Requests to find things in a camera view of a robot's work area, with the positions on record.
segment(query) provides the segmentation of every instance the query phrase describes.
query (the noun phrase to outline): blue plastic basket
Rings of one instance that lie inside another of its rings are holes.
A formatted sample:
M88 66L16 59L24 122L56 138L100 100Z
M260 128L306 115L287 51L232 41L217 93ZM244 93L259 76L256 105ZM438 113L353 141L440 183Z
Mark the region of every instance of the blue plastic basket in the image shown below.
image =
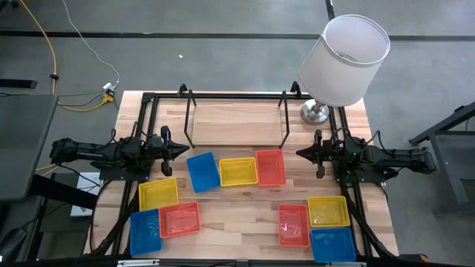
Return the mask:
M217 172L212 152L188 158L186 164L195 193L201 193L221 185L220 174Z
M143 255L162 249L158 210L135 212L131 215L131 256Z
M313 259L317 263L342 263L356 260L349 228L319 228L310 232Z

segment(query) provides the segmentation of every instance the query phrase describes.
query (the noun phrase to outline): red plastic basket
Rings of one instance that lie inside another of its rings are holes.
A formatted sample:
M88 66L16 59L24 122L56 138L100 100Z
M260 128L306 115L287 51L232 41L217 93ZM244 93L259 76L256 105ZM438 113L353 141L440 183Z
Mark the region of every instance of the red plastic basket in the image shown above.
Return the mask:
M257 151L259 185L285 185L282 151Z
M183 203L160 209L160 237L175 237L201 229L197 202Z
M279 205L279 244L292 247L310 246L306 205Z

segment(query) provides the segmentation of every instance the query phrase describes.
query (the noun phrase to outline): wooden table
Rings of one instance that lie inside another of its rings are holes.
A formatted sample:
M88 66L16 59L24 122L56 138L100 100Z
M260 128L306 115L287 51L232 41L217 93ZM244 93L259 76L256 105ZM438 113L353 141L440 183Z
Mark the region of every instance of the wooden table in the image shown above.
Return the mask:
M131 133L137 120L142 91L124 92L117 117L117 138L126 137ZM197 99L200 105L204 99ZM262 105L277 105L276 100L235 100L222 99L220 102L259 102ZM186 167L186 158L207 151L214 153L218 161L223 158L255 156L258 149L269 147L223 147L197 146L179 156L173 162L173 174L178 181L180 202L199 202L201 231L181 237L163 240L163 250L150 254L159 258L189 259L253 259L253 260L311 260L311 248L283 248L278 245L278 206L281 203L306 204L310 196L341 195L335 182L331 164L326 164L327 175L316 179L316 165L295 154L296 150L307 148L313 142L315 130L323 131L324 139L331 135L330 124L308 125L300 118L300 108L304 100L289 100L290 135L283 149L286 169L286 185L279 187L241 186L217 188L201 194L195 194ZM340 127L338 110L336 121ZM347 121L353 136L369 139L371 136L364 102L346 108ZM144 129L147 128L150 108L147 110ZM183 133L186 114L186 99L160 99L158 105L155 133L160 127L168 125L175 142L188 144ZM282 112L282 131L285 133L285 118ZM154 165L151 180L162 179L160 164ZM98 245L117 220L124 182L112 182L99 199L94 218L94 245ZM375 185L362 184L361 192L364 209L369 225L386 247L398 254L396 239L393 233L389 209L381 189ZM358 248L363 251L361 232L355 225ZM128 225L124 227L121 251L128 239Z

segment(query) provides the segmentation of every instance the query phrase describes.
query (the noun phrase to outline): gray floor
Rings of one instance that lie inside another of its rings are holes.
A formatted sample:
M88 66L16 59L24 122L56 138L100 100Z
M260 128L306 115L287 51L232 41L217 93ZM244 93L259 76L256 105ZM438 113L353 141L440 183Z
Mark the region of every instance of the gray floor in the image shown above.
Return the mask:
M72 30L61 1L29 1L46 30ZM327 21L316 0L67 0L80 30L179 33L320 33ZM358 13L394 35L473 35L475 1L334 0L337 15ZM0 13L0 29L36 30L23 10ZM288 89L312 40L91 39L99 55L121 73L123 90ZM58 93L100 90L115 80L78 39L52 39L58 57ZM0 37L0 77L39 81L34 93L50 93L52 62L42 38ZM386 147L409 148L407 140L475 99L475 42L394 42L365 96L372 131ZM27 92L26 90L1 90ZM89 96L63 98L83 103ZM105 142L117 110L91 113L58 108L40 165L52 141L68 136ZM475 128L475 122L469 124ZM72 167L92 171L85 162ZM435 218L432 210L453 201L448 183L403 171L388 182L401 253L432 261L475 266L474 215Z

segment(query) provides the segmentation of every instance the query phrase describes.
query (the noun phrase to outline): yellow plastic basket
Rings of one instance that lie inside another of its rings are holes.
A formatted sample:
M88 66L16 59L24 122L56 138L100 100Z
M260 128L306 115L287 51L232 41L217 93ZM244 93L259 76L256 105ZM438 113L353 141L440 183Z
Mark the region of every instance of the yellow plastic basket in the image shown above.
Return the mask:
M258 183L255 158L220 160L221 186L252 185Z
M178 204L177 179L169 178L139 185L140 211Z
M350 225L344 197L309 197L309 218L312 227L343 227Z

